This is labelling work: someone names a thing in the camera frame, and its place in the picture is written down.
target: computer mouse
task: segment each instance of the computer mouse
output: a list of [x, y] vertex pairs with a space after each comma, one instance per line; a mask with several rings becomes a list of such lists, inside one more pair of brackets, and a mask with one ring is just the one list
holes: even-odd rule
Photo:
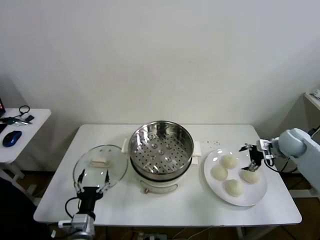
[[3, 139], [2, 145], [5, 147], [11, 147], [16, 144], [18, 139], [21, 137], [22, 131], [9, 132]]

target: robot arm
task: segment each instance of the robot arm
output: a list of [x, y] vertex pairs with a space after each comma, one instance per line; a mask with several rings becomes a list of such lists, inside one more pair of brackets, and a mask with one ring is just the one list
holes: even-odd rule
[[270, 141], [260, 139], [256, 145], [246, 144], [239, 151], [249, 150], [251, 163], [244, 170], [256, 171], [262, 161], [273, 166], [274, 159], [289, 157], [300, 173], [320, 192], [320, 146], [304, 131], [293, 128]]

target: stainless steel steamer basket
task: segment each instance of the stainless steel steamer basket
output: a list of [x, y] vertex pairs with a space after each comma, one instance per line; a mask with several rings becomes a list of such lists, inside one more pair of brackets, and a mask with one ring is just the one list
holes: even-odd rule
[[167, 182], [189, 168], [194, 142], [181, 125], [154, 121], [141, 126], [131, 136], [129, 154], [134, 170], [145, 179]]

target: steamed bun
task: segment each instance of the steamed bun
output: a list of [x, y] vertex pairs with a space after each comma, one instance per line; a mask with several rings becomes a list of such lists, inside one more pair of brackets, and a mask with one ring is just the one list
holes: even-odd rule
[[260, 179], [260, 173], [258, 171], [242, 170], [240, 177], [247, 183], [256, 184]]
[[234, 169], [238, 164], [238, 160], [234, 155], [224, 155], [222, 158], [222, 165], [227, 169]]
[[240, 181], [232, 179], [225, 182], [225, 190], [231, 196], [239, 197], [244, 193], [244, 186]]
[[221, 164], [214, 166], [211, 169], [211, 173], [212, 176], [219, 181], [224, 181], [228, 177], [228, 170]]

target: white table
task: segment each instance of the white table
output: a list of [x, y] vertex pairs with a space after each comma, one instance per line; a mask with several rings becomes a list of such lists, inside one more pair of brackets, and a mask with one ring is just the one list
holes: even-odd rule
[[[52, 223], [69, 219], [65, 202], [76, 195], [72, 171], [80, 156], [105, 144], [122, 146], [139, 125], [83, 125], [52, 178], [34, 219]], [[255, 206], [240, 207], [220, 199], [209, 188], [202, 171], [203, 159], [216, 147], [239, 150], [244, 143], [259, 139], [250, 125], [184, 125], [194, 141], [200, 141], [199, 165], [191, 165], [176, 191], [144, 194], [129, 164], [124, 178], [95, 205], [97, 226], [236, 227], [300, 223], [302, 217], [280, 175], [261, 167], [268, 182], [264, 198]], [[69, 211], [77, 212], [77, 201]]]
[[[5, 110], [6, 112], [2, 118], [14, 117], [20, 114], [18, 108], [6, 108]], [[10, 181], [16, 188], [24, 192], [29, 198], [32, 199], [30, 193], [35, 186], [33, 185], [29, 191], [26, 191], [19, 184], [17, 184], [16, 180], [18, 178], [23, 178], [25, 175], [14, 165], [14, 161], [49, 118], [51, 111], [49, 109], [32, 108], [30, 109], [29, 114], [34, 116], [34, 119], [31, 121], [32, 124], [23, 126], [8, 125], [0, 133], [0, 167], [9, 169], [14, 174], [14, 177], [11, 178], [2, 169], [0, 169], [0, 177]], [[3, 146], [2, 141], [4, 137], [12, 131], [21, 131], [21, 137], [18, 139], [15, 145], [11, 147]]]
[[306, 99], [308, 99], [318, 110], [320, 110], [320, 100], [317, 99], [315, 96], [310, 95], [310, 92], [306, 92], [304, 94]]

